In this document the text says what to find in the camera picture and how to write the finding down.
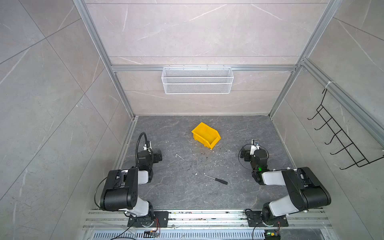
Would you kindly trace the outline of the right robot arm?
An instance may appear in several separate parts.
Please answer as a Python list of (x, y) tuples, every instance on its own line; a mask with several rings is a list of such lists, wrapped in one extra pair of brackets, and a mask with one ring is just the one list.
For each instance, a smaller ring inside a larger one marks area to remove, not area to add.
[(273, 226), (289, 214), (321, 208), (331, 204), (331, 195), (313, 171), (308, 167), (285, 170), (269, 170), (269, 152), (258, 145), (241, 148), (239, 159), (251, 165), (252, 177), (261, 186), (283, 186), (288, 194), (263, 205), (261, 223)]

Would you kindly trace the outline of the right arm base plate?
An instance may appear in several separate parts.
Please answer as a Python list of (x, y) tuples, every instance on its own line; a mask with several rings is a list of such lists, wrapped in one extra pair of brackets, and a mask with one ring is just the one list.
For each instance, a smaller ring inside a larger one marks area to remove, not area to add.
[(275, 217), (264, 211), (244, 211), (249, 227), (288, 227), (286, 216)]

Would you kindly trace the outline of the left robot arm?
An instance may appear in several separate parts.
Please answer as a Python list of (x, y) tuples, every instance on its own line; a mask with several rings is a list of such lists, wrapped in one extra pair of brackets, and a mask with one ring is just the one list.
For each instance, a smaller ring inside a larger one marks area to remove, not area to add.
[(153, 165), (162, 161), (162, 152), (141, 151), (137, 153), (137, 157), (135, 167), (108, 173), (99, 208), (109, 212), (124, 211), (140, 221), (153, 221), (153, 205), (139, 197), (138, 186), (152, 181)]

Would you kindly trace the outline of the black handled screwdriver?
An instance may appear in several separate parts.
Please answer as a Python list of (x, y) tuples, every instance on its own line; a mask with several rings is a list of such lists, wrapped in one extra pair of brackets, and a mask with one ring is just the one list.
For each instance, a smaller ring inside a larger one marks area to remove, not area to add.
[(214, 178), (214, 177), (211, 177), (211, 176), (208, 176), (208, 175), (204, 175), (204, 176), (207, 177), (207, 178), (213, 179), (213, 180), (215, 180), (216, 182), (219, 182), (219, 183), (221, 183), (221, 184), (228, 185), (228, 182), (225, 181), (225, 180), (222, 180), (222, 179), (219, 179), (219, 178)]

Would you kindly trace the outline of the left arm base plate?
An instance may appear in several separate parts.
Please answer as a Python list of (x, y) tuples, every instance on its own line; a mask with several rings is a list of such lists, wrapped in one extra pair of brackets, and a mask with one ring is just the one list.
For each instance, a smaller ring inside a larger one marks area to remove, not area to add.
[(136, 228), (166, 228), (169, 221), (168, 211), (154, 211), (144, 217), (133, 217), (130, 215), (127, 226)]

